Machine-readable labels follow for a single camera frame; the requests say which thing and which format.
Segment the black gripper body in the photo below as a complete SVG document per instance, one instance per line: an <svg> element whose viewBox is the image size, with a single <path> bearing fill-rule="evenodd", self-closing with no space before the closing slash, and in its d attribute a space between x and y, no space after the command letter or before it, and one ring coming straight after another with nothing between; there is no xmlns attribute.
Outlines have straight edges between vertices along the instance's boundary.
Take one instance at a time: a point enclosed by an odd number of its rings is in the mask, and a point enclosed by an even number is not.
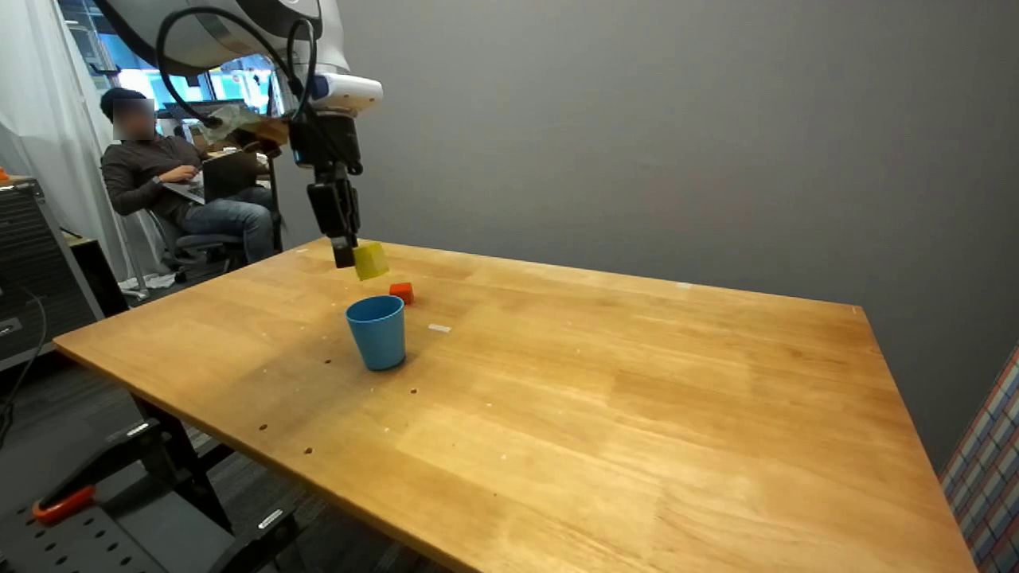
<svg viewBox="0 0 1019 573"><path fill-rule="evenodd" d="M298 167L309 167L309 203L326 235L353 242L359 229L353 176L364 172L356 123L344 116L309 116L289 122L289 144Z"/></svg>

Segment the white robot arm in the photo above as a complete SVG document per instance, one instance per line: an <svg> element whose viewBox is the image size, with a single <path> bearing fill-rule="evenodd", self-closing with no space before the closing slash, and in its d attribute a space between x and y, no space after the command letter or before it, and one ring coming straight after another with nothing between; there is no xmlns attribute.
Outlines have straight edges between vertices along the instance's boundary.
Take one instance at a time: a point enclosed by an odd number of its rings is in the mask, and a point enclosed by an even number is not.
<svg viewBox="0 0 1019 573"><path fill-rule="evenodd" d="M235 58L266 58L289 89L279 116L298 167L313 170L309 203L336 266L353 266L359 246L364 172L356 117L382 102L382 84L356 75L344 58L335 0L94 0L116 36L152 65L185 116L208 127L218 117L188 106L176 75L197 75Z"/></svg>

